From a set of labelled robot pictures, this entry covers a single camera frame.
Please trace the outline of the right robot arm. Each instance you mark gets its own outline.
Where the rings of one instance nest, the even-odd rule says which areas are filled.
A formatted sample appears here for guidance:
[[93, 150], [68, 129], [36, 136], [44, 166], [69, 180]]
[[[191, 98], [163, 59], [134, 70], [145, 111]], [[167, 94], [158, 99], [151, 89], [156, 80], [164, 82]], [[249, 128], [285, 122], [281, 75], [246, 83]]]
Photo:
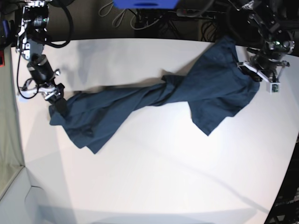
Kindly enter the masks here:
[[19, 58], [24, 58], [31, 75], [23, 86], [17, 85], [18, 95], [23, 99], [32, 99], [41, 94], [49, 102], [54, 111], [61, 116], [68, 113], [64, 98], [63, 84], [56, 84], [55, 78], [61, 74], [60, 69], [54, 70], [45, 54], [44, 47], [63, 48], [71, 41], [74, 31], [73, 19], [67, 5], [61, 0], [55, 2], [64, 11], [69, 23], [67, 39], [62, 44], [54, 44], [47, 33], [49, 23], [49, 1], [27, 0], [22, 8], [20, 31], [17, 34], [16, 52]]

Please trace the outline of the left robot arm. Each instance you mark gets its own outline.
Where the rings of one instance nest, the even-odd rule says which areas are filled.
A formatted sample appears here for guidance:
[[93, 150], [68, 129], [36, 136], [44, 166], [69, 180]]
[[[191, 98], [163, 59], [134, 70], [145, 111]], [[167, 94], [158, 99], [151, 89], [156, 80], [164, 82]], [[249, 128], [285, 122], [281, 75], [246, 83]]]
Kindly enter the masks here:
[[290, 64], [282, 58], [293, 52], [295, 41], [289, 31], [280, 24], [270, 6], [262, 0], [231, 0], [230, 4], [238, 12], [248, 14], [248, 22], [257, 28], [261, 38], [260, 49], [247, 48], [253, 56], [249, 61], [238, 63], [238, 67], [249, 72], [257, 81], [266, 81], [270, 85], [278, 85], [281, 73]]

